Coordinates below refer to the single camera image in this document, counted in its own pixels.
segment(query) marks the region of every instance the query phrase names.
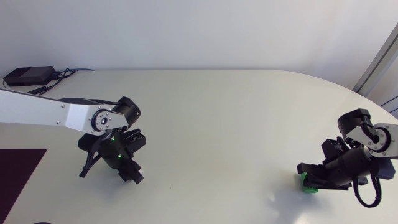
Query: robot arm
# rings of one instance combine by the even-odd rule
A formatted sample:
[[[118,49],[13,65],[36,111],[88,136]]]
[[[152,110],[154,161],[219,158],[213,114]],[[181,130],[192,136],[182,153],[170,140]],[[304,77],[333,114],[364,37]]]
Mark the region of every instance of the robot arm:
[[[83,98],[54,100],[1,89],[0,102],[0,122],[64,126],[86,133],[78,143],[88,153],[80,177],[85,177],[95,162],[103,158],[119,171],[124,181],[138,184],[143,179],[141,167],[131,158],[146,144],[146,139],[139,129],[125,132],[141,115],[129,98],[122,97],[115,103]]]
[[[327,139],[322,144],[325,155],[322,164],[301,163],[297,166],[305,192],[348,190],[353,186],[355,196],[362,205],[379,205],[379,179],[391,179],[395,174],[390,159],[398,159],[398,126],[386,123],[372,125],[370,118],[369,112],[364,109],[354,110],[339,118],[338,127],[343,137]],[[358,190],[359,185],[367,184],[368,175],[376,191],[372,204],[364,203]]]
[[[1,90],[0,100],[3,123],[65,126],[97,136],[109,129],[128,126],[123,114],[93,100],[54,100],[12,90]]]

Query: white tabletop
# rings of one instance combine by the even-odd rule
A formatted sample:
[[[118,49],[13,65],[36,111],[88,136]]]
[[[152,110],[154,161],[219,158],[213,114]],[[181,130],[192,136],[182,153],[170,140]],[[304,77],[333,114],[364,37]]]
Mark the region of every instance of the white tabletop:
[[[82,179],[82,133],[1,123],[2,148],[47,149],[6,223],[396,223],[398,179],[381,181],[371,209],[353,189],[301,191],[297,164],[322,163],[341,115],[365,108],[374,124],[398,124],[333,83],[275,70],[81,71],[45,96],[130,97],[144,180],[125,183],[102,160]],[[374,199],[371,184],[360,191]]]

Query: white wall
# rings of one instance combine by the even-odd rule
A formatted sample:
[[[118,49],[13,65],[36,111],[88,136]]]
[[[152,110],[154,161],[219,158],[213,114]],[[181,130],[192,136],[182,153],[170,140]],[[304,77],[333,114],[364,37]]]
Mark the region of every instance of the white wall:
[[[398,96],[398,58],[392,63],[367,98],[378,105],[382,105],[395,96]],[[398,108],[398,98],[384,105],[383,108],[388,112]],[[398,110],[391,114],[398,118]]]
[[[16,67],[273,68],[352,88],[398,1],[2,0],[0,76]]]

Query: black cable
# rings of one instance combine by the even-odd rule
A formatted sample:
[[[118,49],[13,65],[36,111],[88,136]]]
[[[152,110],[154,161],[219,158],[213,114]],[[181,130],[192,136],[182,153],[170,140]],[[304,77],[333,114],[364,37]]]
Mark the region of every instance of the black cable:
[[[106,100],[97,100],[97,99],[88,99],[97,103],[102,103],[102,104],[107,104],[107,105],[120,105],[122,103],[120,102],[110,102],[110,101],[106,101]]]
[[[387,102],[383,103],[383,104],[382,104],[382,105],[380,105],[380,106],[384,106],[384,105],[386,105],[386,104],[390,103],[391,101],[393,101],[393,100],[394,100],[394,99],[396,99],[396,98],[398,98],[398,96],[396,96],[396,97],[394,97],[393,99],[391,99],[391,100],[389,100],[389,101],[387,101]]]
[[[354,193],[355,193],[355,197],[358,199],[358,201],[361,203],[361,205],[365,206],[366,208],[373,208],[376,207],[380,204],[381,201],[381,185],[380,185],[380,179],[378,177],[374,177],[371,176],[372,179],[372,183],[373,183],[373,187],[374,190],[376,191],[376,196],[374,198],[374,202],[372,204],[366,204],[360,194],[359,194],[359,190],[358,190],[358,178],[354,179]]]
[[[41,96],[41,95],[43,95],[44,93],[50,91],[52,88],[54,88],[56,85],[58,85],[65,77],[69,77],[69,76],[73,75],[75,72],[76,72],[76,70],[70,70],[69,68],[67,68],[67,69],[64,71],[63,75],[57,80],[57,82],[54,83],[54,85],[48,86],[47,90],[45,90],[45,91],[39,93],[38,95]]]
[[[392,111],[390,111],[390,113],[392,113],[392,112],[394,112],[394,111],[396,111],[396,110],[398,110],[398,108],[393,109]]]
[[[53,80],[57,80],[57,81],[54,83],[54,85],[52,85],[52,86],[42,86],[42,87],[40,87],[40,88],[34,89],[34,90],[32,90],[32,91],[29,91],[28,93],[41,96],[41,95],[43,95],[44,93],[50,91],[50,90],[51,90],[52,88],[54,88],[56,85],[58,85],[64,78],[70,77],[71,75],[73,75],[74,73],[76,73],[76,72],[79,71],[79,70],[94,71],[94,70],[89,69],[89,68],[73,68],[73,69],[66,68],[64,71],[56,71],[56,72],[53,72],[53,74],[52,74],[52,79],[53,79]]]

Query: black power supply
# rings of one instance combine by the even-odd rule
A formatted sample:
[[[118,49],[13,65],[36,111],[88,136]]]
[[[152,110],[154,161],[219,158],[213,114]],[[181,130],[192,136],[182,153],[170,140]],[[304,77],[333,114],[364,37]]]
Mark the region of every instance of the black power supply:
[[[9,86],[47,85],[55,72],[53,66],[17,68],[4,77]]]

